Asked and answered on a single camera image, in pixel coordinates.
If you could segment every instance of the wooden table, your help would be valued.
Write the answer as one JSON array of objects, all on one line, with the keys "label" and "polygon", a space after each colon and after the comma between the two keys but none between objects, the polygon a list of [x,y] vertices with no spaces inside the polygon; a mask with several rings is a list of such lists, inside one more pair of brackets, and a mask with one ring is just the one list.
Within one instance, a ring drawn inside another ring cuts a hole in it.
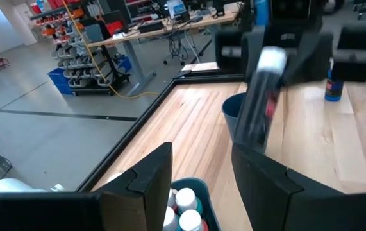
[{"label": "wooden table", "polygon": [[[179,27],[179,29],[180,30],[189,30],[189,29],[193,29],[193,28],[202,28],[205,26],[221,24],[224,22],[232,22],[232,21],[234,21],[235,17],[237,16],[237,12],[238,12],[238,9],[237,10],[228,10],[225,12],[226,13],[225,16],[218,17],[216,19],[213,19],[211,15],[203,16],[203,20],[201,20],[199,22],[193,22],[193,23],[187,24],[185,26],[181,26],[181,27]],[[160,19],[158,21],[163,22],[163,25],[165,26],[166,30],[156,30],[156,31],[151,31],[151,32],[147,32],[147,33],[140,33],[138,31],[138,26],[135,26],[127,34],[123,34],[123,33],[115,34],[115,35],[113,35],[112,38],[106,39],[101,42],[90,43],[90,44],[87,44],[87,46],[95,47],[95,46],[107,45],[107,44],[112,44],[112,43],[125,42],[125,41],[129,41],[129,40],[134,40],[134,39],[163,35],[164,31],[172,30],[172,25],[170,25],[170,22],[167,22],[166,19]]]},{"label": "wooden table", "polygon": [[[222,24],[224,22],[232,22],[235,20],[235,17],[237,16],[238,12],[238,5],[237,3],[230,3],[224,6],[225,10],[225,16],[218,17],[216,19],[213,19],[211,15],[203,16],[203,20],[199,22],[192,22],[190,24],[182,24],[179,27],[179,30],[189,30],[192,28],[200,28],[200,27],[209,27],[211,32],[211,38],[212,42],[214,44],[214,36],[213,34],[218,31],[218,25]],[[167,23],[166,19],[162,19],[163,25],[166,28],[166,31],[170,31],[172,29],[172,25],[169,25],[170,23]],[[133,71],[133,76],[137,79],[136,85],[127,93],[128,96],[132,96],[138,92],[150,81],[150,79],[153,76],[156,76],[155,71],[151,71],[148,74],[144,74],[143,70],[141,68],[140,62],[138,61],[138,58],[136,56],[136,53],[134,51],[133,46],[131,45],[131,40],[134,39],[140,39],[143,37],[152,37],[156,35],[163,35],[165,33],[165,30],[156,30],[151,31],[147,33],[140,33],[138,31],[138,26],[135,26],[131,29],[131,31],[128,34],[115,34],[112,38],[106,39],[101,42],[94,42],[91,44],[87,44],[88,47],[95,47],[95,46],[104,46],[107,44],[117,44],[122,42],[124,44],[124,49],[126,50],[126,54],[131,62],[131,66],[133,67],[131,71]]]},{"label": "wooden table", "polygon": [[[206,65],[191,65],[201,70]],[[344,193],[366,192],[366,85],[347,83],[339,102],[324,100],[324,82],[284,90],[266,155]],[[94,190],[163,142],[173,144],[172,178],[203,179],[222,230],[251,230],[231,165],[222,102],[244,83],[177,85]]]}]

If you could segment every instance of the white bottle cap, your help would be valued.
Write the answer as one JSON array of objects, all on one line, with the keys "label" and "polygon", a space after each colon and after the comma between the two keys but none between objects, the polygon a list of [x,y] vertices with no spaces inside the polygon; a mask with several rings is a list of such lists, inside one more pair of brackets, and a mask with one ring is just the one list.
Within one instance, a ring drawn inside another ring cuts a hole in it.
[{"label": "white bottle cap", "polygon": [[177,216],[170,207],[165,209],[163,231],[176,231],[178,228]]},{"label": "white bottle cap", "polygon": [[180,227],[184,231],[203,231],[203,221],[200,213],[195,210],[187,210],[180,217]]},{"label": "white bottle cap", "polygon": [[63,192],[65,188],[60,184],[56,184],[53,188],[51,188],[53,192]]},{"label": "white bottle cap", "polygon": [[107,183],[108,182],[111,182],[112,180],[116,179],[117,177],[119,177],[121,174],[123,174],[123,171],[120,171],[118,173],[114,173],[112,176],[110,176],[107,180]]},{"label": "white bottle cap", "polygon": [[188,209],[195,210],[197,208],[197,200],[195,199],[194,191],[190,188],[184,188],[178,191],[176,195],[176,203],[181,209],[181,212]]},{"label": "white bottle cap", "polygon": [[287,64],[287,52],[280,47],[268,46],[261,50],[256,71],[268,71],[282,75]]},{"label": "white bottle cap", "polygon": [[176,195],[172,192],[172,189],[169,191],[169,200],[167,202],[167,206],[172,207],[176,204]]}]

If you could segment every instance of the wooden tabletop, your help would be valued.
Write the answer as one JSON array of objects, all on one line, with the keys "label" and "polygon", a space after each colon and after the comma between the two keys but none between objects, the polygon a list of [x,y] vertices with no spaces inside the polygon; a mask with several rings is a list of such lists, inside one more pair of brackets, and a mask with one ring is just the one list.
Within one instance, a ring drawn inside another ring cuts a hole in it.
[{"label": "wooden tabletop", "polygon": [[[324,100],[324,82],[284,90],[266,155],[344,193],[366,192],[366,85],[346,84]],[[250,230],[231,165],[222,102],[244,83],[177,85],[94,189],[163,142],[172,142],[172,178],[203,179],[222,230]]]},{"label": "wooden tabletop", "polygon": [[[213,24],[231,22],[231,21],[234,21],[235,17],[237,16],[237,12],[238,12],[238,10],[226,10],[225,16],[218,17],[216,19],[213,19],[213,17],[211,15],[203,16],[203,19],[201,21],[193,22],[193,23],[187,24],[185,26],[180,26],[179,30],[188,30],[190,28],[200,28],[200,27],[210,26]],[[163,25],[165,26],[166,31],[171,31],[172,25],[170,22],[167,22],[166,19],[160,19],[159,21],[163,22]],[[134,28],[131,29],[131,31],[128,34],[123,34],[123,33],[114,34],[112,38],[106,39],[101,42],[90,43],[90,44],[87,44],[87,46],[95,47],[95,46],[107,45],[107,44],[111,44],[111,43],[119,43],[119,42],[124,42],[127,40],[139,39],[139,38],[143,38],[143,37],[162,35],[165,32],[165,30],[156,30],[156,31],[150,31],[147,33],[140,33],[140,32],[138,32],[137,28],[138,28],[138,26],[135,26]]]},{"label": "wooden tabletop", "polygon": [[219,67],[216,62],[206,62],[200,64],[187,64],[182,68],[182,71],[207,71],[217,70]]}]

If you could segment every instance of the yellow cable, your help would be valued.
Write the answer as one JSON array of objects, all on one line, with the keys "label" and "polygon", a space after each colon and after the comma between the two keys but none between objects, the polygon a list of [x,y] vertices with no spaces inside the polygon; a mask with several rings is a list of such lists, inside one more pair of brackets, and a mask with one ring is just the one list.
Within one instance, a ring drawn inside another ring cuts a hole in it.
[{"label": "yellow cable", "polygon": [[[94,60],[94,57],[93,57],[93,54],[92,52],[90,51],[90,48],[88,48],[87,44],[86,44],[86,40],[85,38],[83,37],[83,34],[80,32],[80,29],[78,28],[78,25],[76,24],[76,22],[74,21],[73,19],[73,16],[72,16],[72,13],[70,12],[69,10],[69,7],[67,7],[67,4],[66,4],[66,0],[63,0],[63,4],[65,5],[65,8],[66,8],[66,11],[67,13],[69,14],[69,17],[70,17],[70,20],[73,22],[74,24],[74,27],[76,28],[76,30],[78,31],[81,39],[83,40],[83,42],[85,43],[85,46],[86,46],[86,49],[87,49],[87,52],[88,54],[90,55],[92,61],[93,61],[93,65],[96,67],[97,71],[99,71],[100,75],[103,77],[103,80],[106,81],[106,78],[104,77],[103,73],[101,72],[100,70],[100,67],[97,65],[96,61]],[[116,94],[118,95],[118,97],[120,98],[125,98],[125,99],[133,99],[133,98],[138,98],[140,96],[144,96],[146,94],[152,94],[152,95],[159,95],[159,93],[155,93],[155,92],[144,92],[144,93],[141,93],[141,94],[138,94],[136,96],[122,96],[120,95],[116,90],[114,90],[114,88],[109,85],[109,88]]]}]

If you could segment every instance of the red storage bin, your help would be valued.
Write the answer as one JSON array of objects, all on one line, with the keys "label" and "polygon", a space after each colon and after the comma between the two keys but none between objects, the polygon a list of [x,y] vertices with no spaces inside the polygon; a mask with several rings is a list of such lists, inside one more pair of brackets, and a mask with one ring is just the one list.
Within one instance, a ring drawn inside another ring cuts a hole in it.
[{"label": "red storage bin", "polygon": [[[64,6],[63,4],[63,0],[53,0],[54,3],[56,4],[57,7],[62,7]],[[64,0],[66,4],[72,4],[72,3],[77,3],[80,2],[80,0]]]},{"label": "red storage bin", "polygon": [[36,13],[36,14],[42,13],[42,11],[40,10],[40,7],[36,3],[30,4],[30,7],[34,13]]},{"label": "red storage bin", "polygon": [[50,7],[54,10],[59,8],[59,6],[57,6],[56,1],[55,0],[48,0],[47,1],[50,4]]},{"label": "red storage bin", "polygon": [[148,15],[147,17],[145,17],[144,19],[143,19],[143,21],[144,22],[148,22],[148,21],[151,21],[152,20],[152,18],[151,18],[151,16],[150,15]]},{"label": "red storage bin", "polygon": [[110,24],[106,24],[106,27],[107,27],[107,30],[110,32],[110,35],[114,35],[114,32],[121,29],[123,27],[123,25],[121,24],[120,21],[117,21],[117,22],[113,22]]}]

